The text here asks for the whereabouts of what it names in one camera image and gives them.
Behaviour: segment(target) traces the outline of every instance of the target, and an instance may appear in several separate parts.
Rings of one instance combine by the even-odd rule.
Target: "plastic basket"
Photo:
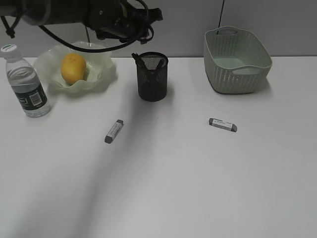
[[[256,91],[272,67],[261,41],[252,32],[231,26],[206,32],[204,59],[211,86],[223,94]]]

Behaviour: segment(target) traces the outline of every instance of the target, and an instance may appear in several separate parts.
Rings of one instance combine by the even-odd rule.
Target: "bottle cap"
[[[10,44],[1,48],[1,55],[5,58],[14,58],[20,56],[20,52],[16,45]]]

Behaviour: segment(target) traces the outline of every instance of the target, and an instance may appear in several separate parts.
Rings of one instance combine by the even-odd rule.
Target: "wall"
[[[273,56],[317,56],[316,0],[226,0],[222,25],[253,31]]]
[[[158,51],[170,57],[203,55],[204,33],[217,27],[222,0],[146,0],[146,3],[163,12],[164,21],[153,25],[154,39],[142,46],[134,43],[113,52],[113,56],[130,57],[133,52],[146,51]],[[253,31],[273,56],[316,56],[316,9],[316,0],[226,0],[222,25]],[[55,25],[49,29],[68,42],[87,40],[81,24]],[[104,46],[119,43],[99,41],[93,32],[90,37],[92,42]],[[0,26],[0,45],[12,42],[25,57],[36,57],[58,44],[38,27],[24,22],[17,26],[14,40]]]

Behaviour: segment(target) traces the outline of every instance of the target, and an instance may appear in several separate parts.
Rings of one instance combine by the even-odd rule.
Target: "plastic water bottle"
[[[16,45],[3,46],[1,54],[6,59],[9,84],[26,115],[37,118],[47,114],[51,106],[34,68],[22,58]]]

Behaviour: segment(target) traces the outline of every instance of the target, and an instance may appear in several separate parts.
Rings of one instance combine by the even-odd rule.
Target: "gray eraser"
[[[105,137],[105,143],[111,144],[115,137],[118,135],[119,131],[123,127],[123,120],[117,120],[112,126],[107,136]]]
[[[230,130],[232,132],[237,132],[238,130],[235,124],[225,122],[219,119],[214,119],[214,118],[209,119],[209,125],[212,125],[221,129],[225,129],[225,130]]]

